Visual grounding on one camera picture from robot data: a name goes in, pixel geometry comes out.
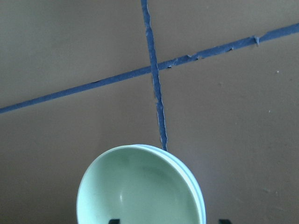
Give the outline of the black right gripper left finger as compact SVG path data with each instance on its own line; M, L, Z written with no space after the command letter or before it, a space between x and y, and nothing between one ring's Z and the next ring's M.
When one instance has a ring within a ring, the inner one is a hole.
M111 220L109 220L109 224L120 224L120 220L119 219L111 219Z

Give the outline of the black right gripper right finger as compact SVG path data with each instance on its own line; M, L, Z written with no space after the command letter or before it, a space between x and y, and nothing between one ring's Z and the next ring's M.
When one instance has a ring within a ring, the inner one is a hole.
M229 219L219 219L219 224L230 224Z

